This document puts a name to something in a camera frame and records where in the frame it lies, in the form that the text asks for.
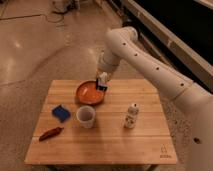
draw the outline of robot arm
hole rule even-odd
[[[187,171],[213,170],[213,96],[191,79],[139,49],[133,27],[114,29],[106,35],[106,50],[98,69],[107,73],[126,60],[162,94],[192,119],[192,137]]]
[[[109,31],[106,35],[107,48],[99,59],[98,68],[112,73],[121,59],[126,60],[184,113],[191,113],[197,104],[212,98],[191,79],[139,49],[134,44],[137,40],[137,31],[133,27]]]

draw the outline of blue sponge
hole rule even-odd
[[[67,109],[64,109],[61,105],[54,108],[52,110],[52,114],[57,117],[61,123],[71,116],[71,113]]]

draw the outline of white cup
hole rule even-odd
[[[95,121],[95,110],[91,106],[82,106],[77,110],[76,117],[84,128],[92,128]]]

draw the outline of speckled floor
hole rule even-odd
[[[45,14],[49,21],[49,1],[11,0],[0,5],[0,17]],[[104,4],[90,1],[80,11],[71,11],[64,20],[47,22],[44,15],[0,20],[0,170],[43,171],[27,166],[24,158],[48,87],[54,79],[92,79],[104,48],[107,29],[120,27],[121,21]],[[122,61],[114,78],[142,78]],[[190,133],[183,114],[163,97],[162,104],[179,157],[176,166],[160,166],[158,171],[184,171]],[[143,171],[146,166],[69,166],[65,170]]]

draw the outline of table top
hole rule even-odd
[[[25,163],[46,164],[176,164],[177,157],[157,90],[145,79],[111,80],[104,102],[95,106],[92,129],[77,121],[77,87],[84,81],[54,80],[48,91]],[[123,127],[132,102],[140,112],[134,129]],[[72,116],[60,123],[52,109],[62,104]],[[55,127],[59,136],[39,142]]]

